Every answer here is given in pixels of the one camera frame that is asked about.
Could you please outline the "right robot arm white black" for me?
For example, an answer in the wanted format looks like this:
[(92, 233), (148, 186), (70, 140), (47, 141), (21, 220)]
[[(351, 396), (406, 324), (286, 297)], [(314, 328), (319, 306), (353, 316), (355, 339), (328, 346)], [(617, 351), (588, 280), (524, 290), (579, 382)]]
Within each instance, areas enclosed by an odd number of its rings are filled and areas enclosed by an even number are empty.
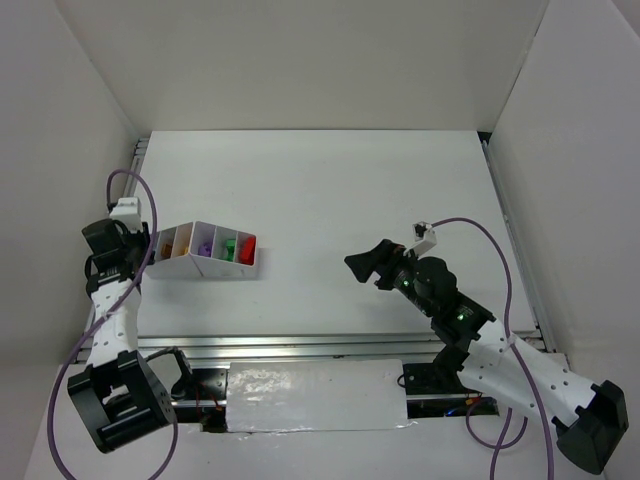
[(380, 290), (400, 292), (431, 321), (444, 343), (438, 361), (460, 383), (556, 431), (559, 451), (578, 468), (599, 475), (629, 427), (623, 391), (613, 382), (571, 372), (516, 335), (457, 287), (437, 257), (419, 258), (388, 239), (349, 255), (356, 280), (372, 274)]

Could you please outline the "brown long lego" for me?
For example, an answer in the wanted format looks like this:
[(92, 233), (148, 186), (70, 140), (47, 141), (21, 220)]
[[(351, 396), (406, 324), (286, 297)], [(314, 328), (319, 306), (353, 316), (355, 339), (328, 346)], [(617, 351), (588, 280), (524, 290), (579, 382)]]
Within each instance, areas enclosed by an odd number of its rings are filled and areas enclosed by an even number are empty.
[(164, 243), (160, 249), (160, 257), (162, 260), (169, 259), (172, 255), (173, 245), (171, 243)]

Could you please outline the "purple lego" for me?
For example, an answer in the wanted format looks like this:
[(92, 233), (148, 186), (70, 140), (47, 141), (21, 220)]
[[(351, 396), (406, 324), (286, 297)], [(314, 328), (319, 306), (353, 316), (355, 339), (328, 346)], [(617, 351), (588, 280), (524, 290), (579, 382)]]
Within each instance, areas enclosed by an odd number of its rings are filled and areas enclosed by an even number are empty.
[(212, 255), (213, 242), (207, 241), (199, 245), (197, 254), (202, 257), (210, 257)]

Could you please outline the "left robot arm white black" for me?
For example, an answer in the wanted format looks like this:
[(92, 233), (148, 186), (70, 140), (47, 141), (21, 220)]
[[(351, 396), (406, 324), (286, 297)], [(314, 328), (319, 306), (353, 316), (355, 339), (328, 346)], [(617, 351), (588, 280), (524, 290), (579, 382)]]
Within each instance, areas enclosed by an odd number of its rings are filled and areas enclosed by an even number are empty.
[(177, 421), (170, 393), (138, 351), (140, 286), (135, 282), (151, 245), (147, 223), (107, 218), (82, 234), (91, 250), (86, 292), (97, 319), (84, 371), (67, 392), (96, 447), (110, 453)]

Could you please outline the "green square lego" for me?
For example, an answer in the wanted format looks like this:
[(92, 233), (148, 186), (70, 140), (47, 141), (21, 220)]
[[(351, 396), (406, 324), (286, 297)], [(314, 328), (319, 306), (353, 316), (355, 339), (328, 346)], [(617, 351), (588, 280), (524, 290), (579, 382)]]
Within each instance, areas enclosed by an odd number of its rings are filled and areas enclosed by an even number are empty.
[(221, 259), (228, 262), (233, 262), (235, 258), (236, 240), (227, 239), (222, 245)]

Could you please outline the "red lego brick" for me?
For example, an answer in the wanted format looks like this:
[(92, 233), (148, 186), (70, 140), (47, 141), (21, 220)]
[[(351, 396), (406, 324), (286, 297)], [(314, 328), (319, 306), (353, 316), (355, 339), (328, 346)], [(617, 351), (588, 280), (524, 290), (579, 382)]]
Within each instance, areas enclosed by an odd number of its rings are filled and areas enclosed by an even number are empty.
[(243, 265), (253, 265), (255, 262), (256, 237), (249, 236), (241, 245), (238, 261)]

